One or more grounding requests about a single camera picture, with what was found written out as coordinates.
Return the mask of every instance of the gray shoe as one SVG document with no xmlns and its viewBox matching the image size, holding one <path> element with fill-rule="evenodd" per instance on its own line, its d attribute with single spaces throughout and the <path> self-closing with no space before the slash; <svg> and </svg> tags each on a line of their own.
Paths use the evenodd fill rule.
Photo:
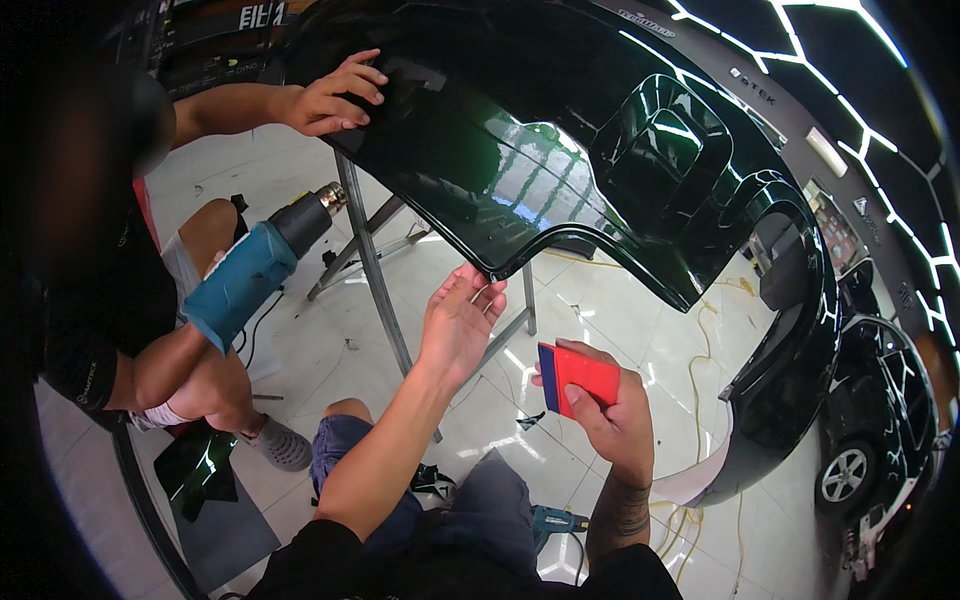
<svg viewBox="0 0 960 600">
<path fill-rule="evenodd" d="M 270 415 L 264 415 L 264 418 L 267 422 L 260 435 L 248 438 L 241 433 L 237 437 L 280 470 L 296 472 L 310 467 L 313 460 L 310 442 L 290 427 L 271 419 Z"/>
</svg>

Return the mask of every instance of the metal stand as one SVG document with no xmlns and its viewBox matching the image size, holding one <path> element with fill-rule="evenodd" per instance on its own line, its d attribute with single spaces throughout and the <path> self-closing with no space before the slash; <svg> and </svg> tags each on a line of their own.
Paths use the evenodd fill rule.
<svg viewBox="0 0 960 600">
<path fill-rule="evenodd" d="M 410 352 L 407 350 L 406 342 L 403 340 L 403 332 L 400 331 L 400 325 L 396 321 L 394 306 L 390 302 L 390 293 L 387 291 L 387 283 L 383 278 L 383 271 L 380 270 L 380 258 L 387 256 L 401 248 L 416 244 L 426 235 L 421 232 L 407 237 L 399 242 L 377 249 L 373 245 L 373 235 L 403 208 L 403 201 L 397 196 L 391 196 L 387 202 L 380 207 L 376 213 L 367 220 L 367 211 L 363 206 L 363 197 L 360 193 L 360 183 L 357 181 L 356 167 L 345 156 L 339 152 L 334 153 L 337 160 L 337 173 L 340 175 L 340 183 L 347 192 L 347 213 L 350 217 L 350 227 L 353 229 L 353 239 L 347 244 L 344 250 L 333 260 L 330 266 L 324 271 L 323 276 L 313 286 L 307 299 L 313 301 L 324 289 L 333 285 L 337 281 L 344 279 L 360 268 L 367 274 L 367 282 L 370 284 L 370 291 L 373 294 L 373 303 L 376 305 L 376 312 L 380 315 L 380 322 L 387 332 L 387 339 L 390 341 L 390 347 L 394 351 L 396 363 L 400 366 L 400 372 L 405 377 L 413 367 L 413 361 L 410 360 Z M 360 253 L 360 265 L 349 268 L 347 263 L 356 253 Z M 476 370 L 468 378 L 473 378 L 487 361 L 493 358 L 510 338 L 519 331 L 524 323 L 527 323 L 527 332 L 530 335 L 537 334 L 537 311 L 534 306 L 534 278 L 530 263 L 523 266 L 523 297 L 526 300 L 526 306 L 520 311 L 520 314 L 514 317 L 512 321 L 501 331 L 484 351 L 483 358 Z M 444 438 L 438 429 L 433 434 L 433 441 L 440 442 Z"/>
</svg>

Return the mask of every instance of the hand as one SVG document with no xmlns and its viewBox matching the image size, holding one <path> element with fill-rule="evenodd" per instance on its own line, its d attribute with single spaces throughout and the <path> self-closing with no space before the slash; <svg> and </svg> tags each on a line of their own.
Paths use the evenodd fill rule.
<svg viewBox="0 0 960 600">
<path fill-rule="evenodd" d="M 204 273 L 204 279 L 206 279 L 206 276 L 210 275 L 210 272 L 213 271 L 213 268 L 216 267 L 217 263 L 223 260 L 224 256 L 226 255 L 227 253 L 222 250 L 218 250 L 217 253 L 213 255 L 213 260 L 210 261 L 210 266 L 206 268 L 206 273 Z"/>
<path fill-rule="evenodd" d="M 383 94 L 377 90 L 377 86 L 384 85 L 387 76 L 371 66 L 361 64 L 379 54 L 378 48 L 358 52 L 347 57 L 337 70 L 306 88 L 300 85 L 285 86 L 277 121 L 312 136 L 367 125 L 370 116 L 362 108 L 333 94 L 352 92 L 373 105 L 383 104 Z"/>
<path fill-rule="evenodd" d="M 557 346 L 619 367 L 608 352 L 583 342 L 557 340 Z M 540 363 L 537 363 L 536 369 L 539 373 Z M 534 375 L 530 380 L 534 385 L 543 387 L 540 375 Z M 587 431 L 593 449 L 613 463 L 613 474 L 638 489 L 649 487 L 654 474 L 654 426 L 640 375 L 635 371 L 620 369 L 616 403 L 605 411 L 601 410 L 593 396 L 578 385 L 569 384 L 564 392 L 573 416 Z"/>
<path fill-rule="evenodd" d="M 493 325 L 507 307 L 506 287 L 506 281 L 489 283 L 465 262 L 427 302 L 417 365 L 440 377 L 451 393 L 480 364 Z"/>
</svg>

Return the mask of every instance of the tire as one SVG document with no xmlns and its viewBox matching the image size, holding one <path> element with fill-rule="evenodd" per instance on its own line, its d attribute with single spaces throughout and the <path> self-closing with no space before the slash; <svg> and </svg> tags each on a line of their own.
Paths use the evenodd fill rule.
<svg viewBox="0 0 960 600">
<path fill-rule="evenodd" d="M 844 442 L 817 474 L 813 492 L 817 509 L 826 515 L 849 515 L 873 490 L 877 472 L 876 453 L 868 442 Z"/>
</svg>

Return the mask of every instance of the blue felt edge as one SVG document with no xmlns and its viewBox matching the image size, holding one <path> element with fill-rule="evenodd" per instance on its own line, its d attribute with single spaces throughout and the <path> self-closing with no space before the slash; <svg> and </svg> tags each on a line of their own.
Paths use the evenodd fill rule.
<svg viewBox="0 0 960 600">
<path fill-rule="evenodd" d="M 543 395 L 546 398 L 546 407 L 558 415 L 560 414 L 560 399 L 557 396 L 557 366 L 553 358 L 553 349 L 550 346 L 539 344 L 540 375 L 543 378 Z"/>
</svg>

